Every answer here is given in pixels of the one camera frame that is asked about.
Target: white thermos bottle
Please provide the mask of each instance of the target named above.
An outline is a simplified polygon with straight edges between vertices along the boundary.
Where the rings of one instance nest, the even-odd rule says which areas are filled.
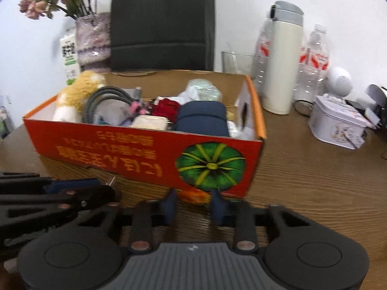
[[[277,1],[271,7],[272,40],[262,106],[276,114],[290,112],[301,51],[303,16],[304,12],[298,6],[286,1]]]

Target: red box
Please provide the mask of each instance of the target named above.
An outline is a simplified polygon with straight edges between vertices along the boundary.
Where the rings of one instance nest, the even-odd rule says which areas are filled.
[[[219,188],[243,197],[266,139],[262,109],[249,77],[200,71],[159,71],[146,76],[106,74],[109,85],[142,87],[142,97],[177,96],[189,80],[210,80],[227,110],[250,140],[175,131],[53,122],[56,96],[23,118],[36,151],[43,156],[92,166],[147,183],[181,190]]]

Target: wooden table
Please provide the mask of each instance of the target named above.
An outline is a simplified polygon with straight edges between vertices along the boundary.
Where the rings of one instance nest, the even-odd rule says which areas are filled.
[[[307,118],[294,112],[278,116],[265,112],[268,140],[246,199],[256,207],[282,204],[358,241],[371,264],[362,290],[387,286],[387,143],[371,132],[359,150],[317,140]],[[98,177],[110,173],[81,168],[39,156],[24,126],[0,143],[0,171],[39,172],[60,179]],[[159,198],[167,189],[118,178],[123,204]],[[200,207],[181,204],[177,217],[180,241],[227,239],[232,230],[214,233]],[[265,243],[260,236],[260,243]]]

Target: gray hose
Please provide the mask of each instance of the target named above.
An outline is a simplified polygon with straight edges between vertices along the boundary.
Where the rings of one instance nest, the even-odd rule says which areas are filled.
[[[85,102],[83,107],[83,122],[88,124],[94,123],[94,113],[97,110],[98,105],[105,100],[118,100],[131,105],[134,99],[121,88],[114,86],[101,87]]]

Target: purple vase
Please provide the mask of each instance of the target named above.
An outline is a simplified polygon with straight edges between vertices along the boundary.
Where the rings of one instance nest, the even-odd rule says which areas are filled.
[[[110,13],[77,19],[78,63],[83,70],[110,72]]]

